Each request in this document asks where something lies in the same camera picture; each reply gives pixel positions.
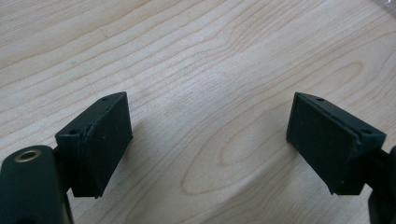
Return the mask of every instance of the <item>hole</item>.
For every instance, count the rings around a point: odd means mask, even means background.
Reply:
[[[21,155],[21,159],[23,160],[32,159],[35,156],[35,154],[36,154],[35,151],[26,152],[25,154]]]
[[[362,129],[361,130],[363,133],[367,133],[367,134],[372,134],[373,132],[367,129]]]
[[[76,133],[78,133],[79,132],[79,129],[73,129],[72,131],[70,131],[69,133],[70,134],[76,134]]]
[[[16,162],[26,162],[26,161],[32,161],[35,158],[39,157],[41,155],[40,150],[29,150],[29,151],[24,151],[20,153],[16,158]]]
[[[36,224],[37,219],[34,217],[23,217],[18,220],[15,224]]]

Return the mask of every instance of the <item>wooden table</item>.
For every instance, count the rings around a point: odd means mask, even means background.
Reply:
[[[127,91],[134,141],[76,223],[369,223],[285,140],[296,91],[396,145],[396,10],[350,1],[0,3],[0,161]]]

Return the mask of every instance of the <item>black plastic part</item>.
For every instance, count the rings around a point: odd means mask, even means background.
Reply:
[[[287,140],[326,183],[331,193],[359,195],[370,155],[386,135],[317,96],[296,92]]]
[[[0,223],[73,223],[50,147],[27,147],[4,160]]]
[[[375,154],[370,154],[368,165],[366,166],[366,183],[369,185],[376,197],[380,197],[382,201],[389,204],[394,203],[392,192],[392,185],[390,184],[390,166],[393,159],[391,156],[383,151],[377,151]]]
[[[102,196],[133,138],[126,92],[98,100],[55,137],[75,197]]]
[[[373,193],[369,199],[372,224],[396,224],[396,147],[387,156],[382,153],[369,174]]]

